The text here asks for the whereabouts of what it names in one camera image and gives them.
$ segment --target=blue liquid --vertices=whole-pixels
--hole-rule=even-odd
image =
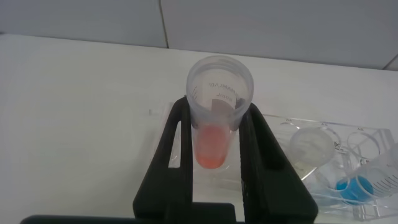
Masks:
[[[368,202],[372,200],[372,197],[369,194],[373,194],[372,184],[364,177],[358,176],[352,178],[348,181],[339,181],[336,184],[336,190],[342,190],[340,195],[348,200],[356,200],[359,202]],[[345,202],[350,205],[359,205],[360,203],[355,202]]]

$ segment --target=white table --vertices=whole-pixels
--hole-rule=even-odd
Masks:
[[[0,35],[0,222],[132,217],[153,141],[142,118],[181,98],[190,67],[209,55]],[[389,128],[398,139],[398,72],[232,57],[250,69],[263,113]]]

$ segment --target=clear plastic tray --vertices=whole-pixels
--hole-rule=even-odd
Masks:
[[[164,107],[160,113],[156,113],[156,116],[162,117],[162,121],[161,128],[158,129],[159,132],[154,139],[154,152],[171,107],[172,103]],[[347,172],[389,150],[394,144],[389,129],[365,128],[266,114],[264,114],[264,117],[283,150],[288,147],[294,132],[300,128],[320,128],[334,140],[336,150],[334,158],[322,167],[306,170],[308,175],[302,178],[308,191],[317,201],[320,213],[361,221],[398,215],[398,194],[367,203],[347,202],[338,192],[333,190],[332,185],[327,184],[328,181],[324,181],[324,179],[330,182],[338,180],[344,177]],[[177,128],[169,167],[179,167],[180,165],[180,137],[180,128]],[[233,191],[237,193],[236,195],[241,194],[239,136],[233,139],[226,161],[218,169],[204,169],[193,158],[193,183],[205,185],[212,189]]]

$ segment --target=white countertop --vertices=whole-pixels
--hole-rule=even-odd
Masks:
[[[181,98],[189,69],[209,55],[0,35],[0,222],[132,217],[153,141],[142,118]],[[398,72],[232,57],[251,71],[263,113],[389,128],[398,139]]]

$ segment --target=red liquid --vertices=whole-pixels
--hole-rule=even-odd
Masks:
[[[227,153],[228,137],[225,128],[206,125],[198,130],[195,156],[203,168],[219,168],[223,165]]]

